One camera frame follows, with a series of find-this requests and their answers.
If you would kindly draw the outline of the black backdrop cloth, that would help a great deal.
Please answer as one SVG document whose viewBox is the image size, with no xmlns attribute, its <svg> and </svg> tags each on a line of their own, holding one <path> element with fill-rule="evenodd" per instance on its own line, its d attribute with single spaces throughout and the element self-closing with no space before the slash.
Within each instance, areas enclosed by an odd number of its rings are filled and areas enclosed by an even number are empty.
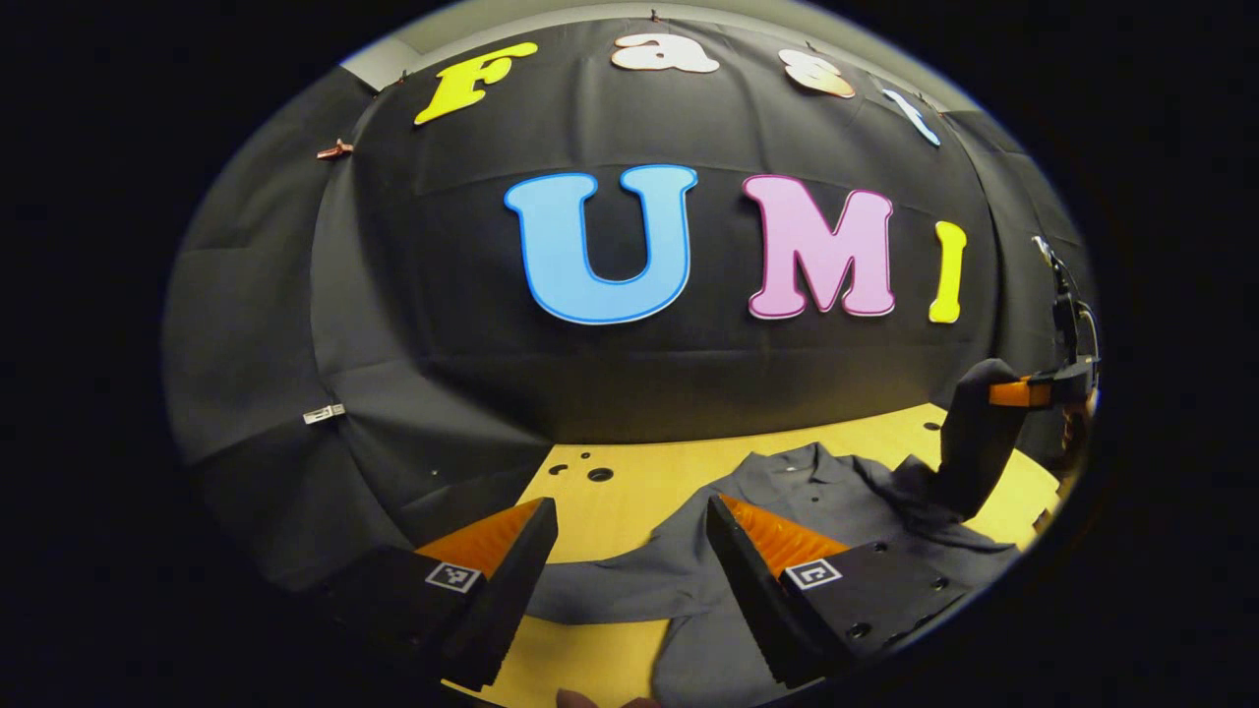
<svg viewBox="0 0 1259 708">
<path fill-rule="evenodd" d="M 515 501 L 562 443 L 810 430 L 946 406 L 988 357 L 1053 367 L 1034 236 L 1097 300 L 1029 149 L 817 37 L 680 6 L 387 37 L 209 188 L 162 393 L 217 520 L 300 587 L 422 543 L 449 485 Z"/>
</svg>

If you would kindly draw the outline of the grey collared shirt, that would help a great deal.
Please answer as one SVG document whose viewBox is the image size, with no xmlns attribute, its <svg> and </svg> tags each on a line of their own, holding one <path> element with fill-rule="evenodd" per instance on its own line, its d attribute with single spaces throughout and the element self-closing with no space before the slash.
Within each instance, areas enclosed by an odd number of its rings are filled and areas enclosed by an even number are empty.
<svg viewBox="0 0 1259 708">
<path fill-rule="evenodd" d="M 842 544 L 889 539 L 990 585 L 1034 539 L 1047 471 L 1015 454 L 980 515 L 952 522 L 922 503 L 927 471 L 905 477 L 889 461 L 893 432 L 928 448 L 927 406 L 821 430 L 759 438 L 556 447 L 525 498 L 556 501 L 559 535 L 526 611 L 530 624 L 598 632 L 630 666 L 594 669 L 599 695 L 646 689 L 663 708 L 754 708 L 787 695 L 742 619 L 704 532 L 708 498 L 755 503 Z"/>
</svg>

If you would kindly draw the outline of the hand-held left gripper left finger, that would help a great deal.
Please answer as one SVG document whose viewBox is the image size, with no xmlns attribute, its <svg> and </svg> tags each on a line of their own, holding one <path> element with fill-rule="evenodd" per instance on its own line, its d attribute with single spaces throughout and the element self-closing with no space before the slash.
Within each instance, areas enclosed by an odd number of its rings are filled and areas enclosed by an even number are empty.
<svg viewBox="0 0 1259 708">
<path fill-rule="evenodd" d="M 551 498 L 417 548 L 380 547 L 330 577 L 336 627 L 426 687 L 499 679 L 558 537 Z"/>
</svg>

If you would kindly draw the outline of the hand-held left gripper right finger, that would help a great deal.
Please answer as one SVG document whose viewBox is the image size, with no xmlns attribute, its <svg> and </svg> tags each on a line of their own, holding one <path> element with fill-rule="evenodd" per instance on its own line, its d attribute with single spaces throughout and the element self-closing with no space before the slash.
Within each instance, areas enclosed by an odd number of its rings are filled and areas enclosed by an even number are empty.
<svg viewBox="0 0 1259 708">
<path fill-rule="evenodd" d="M 708 498 L 705 534 L 787 688 L 884 659 L 974 590 L 886 540 L 841 544 L 725 494 Z"/>
</svg>

